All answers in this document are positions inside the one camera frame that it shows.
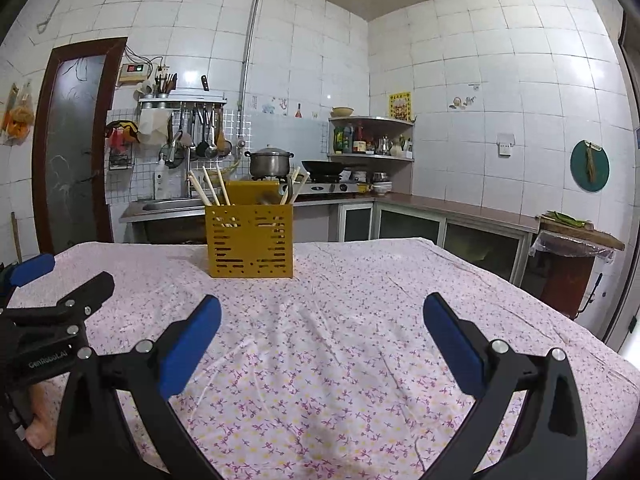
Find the yellow poster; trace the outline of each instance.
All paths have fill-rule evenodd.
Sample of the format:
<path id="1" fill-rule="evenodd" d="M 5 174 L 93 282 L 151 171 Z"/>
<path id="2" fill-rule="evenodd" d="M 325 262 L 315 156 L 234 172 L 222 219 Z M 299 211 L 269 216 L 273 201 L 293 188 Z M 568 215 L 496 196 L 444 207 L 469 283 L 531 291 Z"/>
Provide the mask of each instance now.
<path id="1" fill-rule="evenodd" d="M 389 96 L 389 117 L 412 121 L 411 114 L 411 92 L 401 92 Z"/>

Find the yellow bowl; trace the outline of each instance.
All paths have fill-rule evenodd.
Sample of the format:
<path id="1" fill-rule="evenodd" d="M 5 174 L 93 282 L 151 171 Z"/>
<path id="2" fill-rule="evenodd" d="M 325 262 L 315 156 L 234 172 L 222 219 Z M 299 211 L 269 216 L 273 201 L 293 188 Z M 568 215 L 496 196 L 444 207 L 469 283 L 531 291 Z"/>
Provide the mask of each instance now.
<path id="1" fill-rule="evenodd" d="M 351 114 L 353 114 L 353 108 L 344 106 L 331 108 L 331 117 L 349 117 Z"/>

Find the wooden cutting board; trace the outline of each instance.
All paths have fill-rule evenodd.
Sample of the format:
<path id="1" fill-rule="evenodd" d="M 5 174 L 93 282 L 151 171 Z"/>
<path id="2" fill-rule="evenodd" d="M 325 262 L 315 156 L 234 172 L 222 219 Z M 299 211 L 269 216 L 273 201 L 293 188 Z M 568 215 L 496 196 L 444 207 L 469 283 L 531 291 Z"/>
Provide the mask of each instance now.
<path id="1" fill-rule="evenodd" d="M 611 247 L 612 249 L 617 249 L 619 251 L 625 250 L 625 245 L 616 237 L 613 237 L 610 234 L 603 233 L 602 231 L 571 227 L 551 220 L 549 218 L 540 218 L 540 230 L 551 231 L 561 235 L 579 238 L 580 240 L 586 240 L 595 244 L 604 245 L 605 247 Z"/>

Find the pink tablecloth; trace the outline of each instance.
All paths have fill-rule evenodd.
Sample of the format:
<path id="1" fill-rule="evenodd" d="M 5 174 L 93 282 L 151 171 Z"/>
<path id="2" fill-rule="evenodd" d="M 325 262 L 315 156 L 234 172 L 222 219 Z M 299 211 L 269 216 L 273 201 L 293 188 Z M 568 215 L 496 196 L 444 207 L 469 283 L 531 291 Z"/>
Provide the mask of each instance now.
<path id="1" fill-rule="evenodd" d="M 225 479 L 418 478 L 472 405 L 422 322 L 439 291 L 488 339 L 569 356 L 586 421 L 589 477 L 632 424 L 640 372 L 579 325 L 502 279 L 422 239 L 297 244 L 292 280 L 215 280 L 203 246 L 83 244 L 12 306 L 54 302 L 102 270 L 113 297 L 87 322 L 100 353 L 128 351 L 217 296 L 222 326 L 172 405 Z M 60 400 L 63 380 L 50 398 Z M 498 460 L 522 396 L 481 466 Z M 148 462 L 161 465 L 129 397 Z"/>

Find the green cutting board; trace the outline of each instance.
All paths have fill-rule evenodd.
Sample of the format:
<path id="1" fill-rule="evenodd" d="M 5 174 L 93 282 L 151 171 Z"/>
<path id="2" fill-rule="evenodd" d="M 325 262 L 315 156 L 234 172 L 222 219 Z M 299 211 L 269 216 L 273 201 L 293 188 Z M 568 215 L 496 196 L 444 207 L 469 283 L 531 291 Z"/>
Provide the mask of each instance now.
<path id="1" fill-rule="evenodd" d="M 587 145 L 583 140 L 575 145 L 571 153 L 571 174 L 575 183 L 585 191 L 599 191 L 609 179 L 609 158 L 604 148 L 600 150 L 591 149 L 593 162 L 596 167 L 596 175 L 593 182 L 589 181 L 587 175 Z"/>

